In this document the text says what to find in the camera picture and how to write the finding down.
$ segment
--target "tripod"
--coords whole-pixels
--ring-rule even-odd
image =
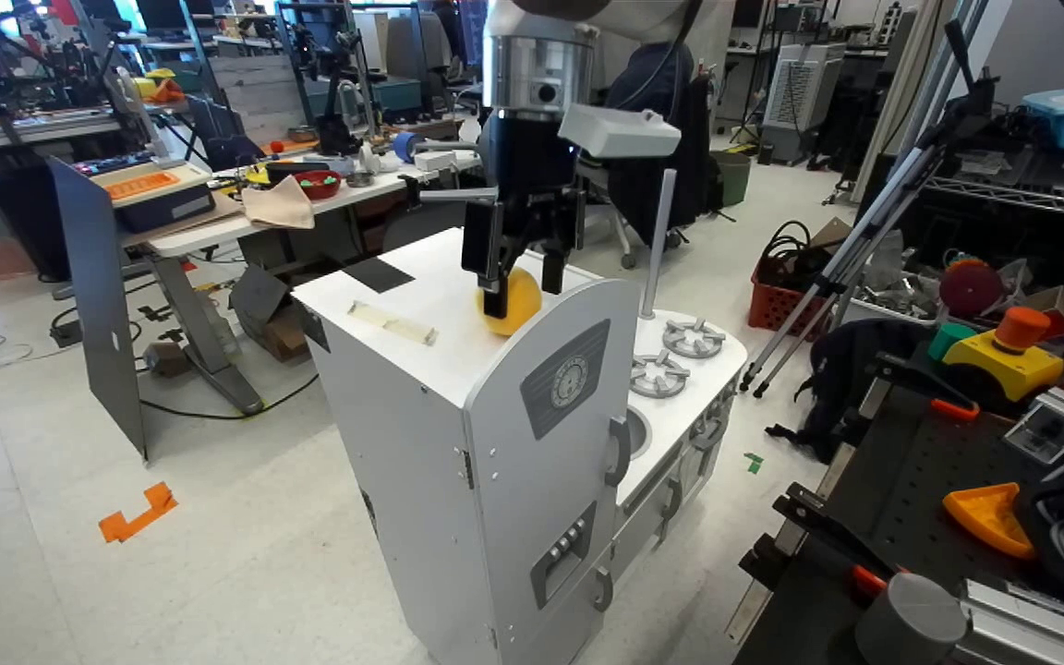
[[[762,398],[767,384],[783,372],[783,365],[793,359],[799,342],[809,342],[809,332],[830,315],[830,306],[845,302],[850,286],[857,283],[864,258],[871,249],[899,231],[900,215],[922,188],[922,173],[936,167],[936,156],[946,156],[949,145],[960,138],[970,138],[983,130],[992,109],[992,84],[999,77],[970,77],[969,63],[969,39],[960,23],[946,23],[946,44],[965,74],[969,98],[956,98],[946,104],[941,124],[936,124],[912,153],[894,167],[880,198],[862,215],[857,231],[842,241],[842,249],[830,254],[824,275],[809,286],[809,292],[799,299],[799,306],[786,315],[778,332],[762,349],[762,355],[746,365],[738,391],[750,391],[750,384],[762,377],[755,396]]]

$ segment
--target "paper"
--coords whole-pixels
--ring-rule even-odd
[[[244,220],[277,225],[277,231],[315,231],[311,198],[294,177],[277,180],[273,188],[241,194]]]

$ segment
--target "gray floor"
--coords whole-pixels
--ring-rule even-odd
[[[834,173],[757,167],[736,222],[698,222],[692,249],[670,254],[660,306],[693,311],[757,350],[767,337],[746,329],[750,268],[786,220],[850,220],[821,209],[830,184]],[[577,264],[640,278],[618,268],[603,225]],[[428,661],[403,625],[318,390],[244,425],[153,419],[154,459],[144,467],[94,404],[80,350],[50,349],[54,311],[61,302],[33,283],[0,286],[0,661]],[[262,396],[311,377],[244,349]],[[584,665],[726,661],[723,622],[746,592],[736,562],[775,526],[767,503],[824,473],[762,435],[773,423],[799,425],[791,390],[803,372],[807,359],[766,404],[736,404],[712,480],[624,576]],[[222,411],[199,380],[154,398]],[[154,480],[181,505],[108,549],[97,523],[135,515]]]

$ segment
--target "orange tape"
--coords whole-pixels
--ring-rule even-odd
[[[153,483],[144,494],[153,505],[139,519],[124,523],[119,509],[100,523],[102,544],[124,544],[178,505],[167,483]]]

